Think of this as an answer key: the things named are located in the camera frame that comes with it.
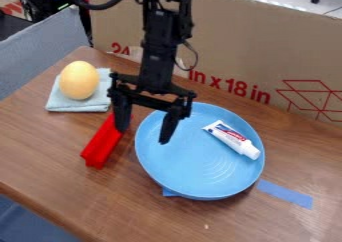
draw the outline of egg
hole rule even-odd
[[[97,68],[85,61],[70,63],[61,73],[59,88],[74,100],[85,100],[94,94],[101,82]]]

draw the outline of toothpaste tube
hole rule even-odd
[[[225,144],[228,144],[241,155],[253,160],[258,159],[261,151],[254,147],[252,141],[241,135],[222,120],[204,127]]]

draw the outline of blue plate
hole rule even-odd
[[[261,176],[265,149],[250,124],[229,110],[194,103],[192,117],[180,122],[166,145],[158,142],[166,112],[153,112],[142,122],[135,150],[149,175],[172,192],[197,200],[217,200],[248,189]],[[202,128],[228,123],[261,150],[257,160],[240,155]]]

